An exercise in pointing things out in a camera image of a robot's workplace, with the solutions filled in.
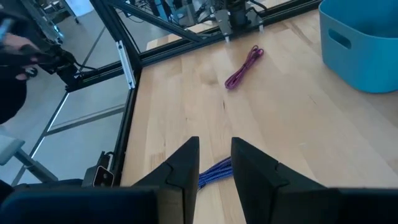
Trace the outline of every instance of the purple rope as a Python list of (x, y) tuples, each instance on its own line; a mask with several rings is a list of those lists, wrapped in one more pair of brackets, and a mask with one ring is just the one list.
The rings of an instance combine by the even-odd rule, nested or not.
[(232, 163), (231, 157), (223, 159), (219, 161), (214, 166), (210, 167), (208, 170), (199, 174), (198, 181), (198, 191), (207, 184), (211, 184), (213, 182), (219, 181), (221, 179), (225, 179), (228, 177), (232, 177)]
[(243, 66), (225, 81), (225, 88), (233, 90), (238, 87), (243, 80), (244, 74), (262, 55), (264, 55), (264, 50), (257, 45), (253, 46)]

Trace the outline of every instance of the hand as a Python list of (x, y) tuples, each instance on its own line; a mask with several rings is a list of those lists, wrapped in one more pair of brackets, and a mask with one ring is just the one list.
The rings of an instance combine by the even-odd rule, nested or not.
[(12, 47), (15, 50), (20, 50), (25, 45), (31, 45), (37, 50), (39, 49), (29, 39), (14, 34), (6, 34), (6, 38), (4, 39), (3, 44)]
[(25, 74), (19, 74), (15, 78), (20, 81), (27, 80), (27, 76)]

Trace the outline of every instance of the teal plastic bin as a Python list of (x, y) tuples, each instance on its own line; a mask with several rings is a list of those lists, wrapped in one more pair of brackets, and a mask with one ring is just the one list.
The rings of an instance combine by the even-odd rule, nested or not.
[(369, 93), (398, 90), (398, 0), (324, 0), (323, 62)]

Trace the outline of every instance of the wooden tabletop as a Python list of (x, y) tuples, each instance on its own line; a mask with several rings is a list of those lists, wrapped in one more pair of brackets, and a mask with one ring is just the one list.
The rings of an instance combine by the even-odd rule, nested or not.
[[(265, 50), (233, 91), (253, 45)], [(322, 62), (318, 11), (144, 68), (123, 170), (132, 185), (189, 137), (200, 170), (241, 137), (326, 186), (398, 187), (398, 93), (352, 89)], [(244, 223), (232, 179), (198, 193), (195, 223)]]

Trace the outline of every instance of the blue rope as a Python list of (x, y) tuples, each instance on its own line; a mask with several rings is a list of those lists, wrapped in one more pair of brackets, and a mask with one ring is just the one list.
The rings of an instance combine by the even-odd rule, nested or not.
[(232, 177), (231, 157), (219, 161), (210, 169), (199, 174), (198, 191), (213, 182)]

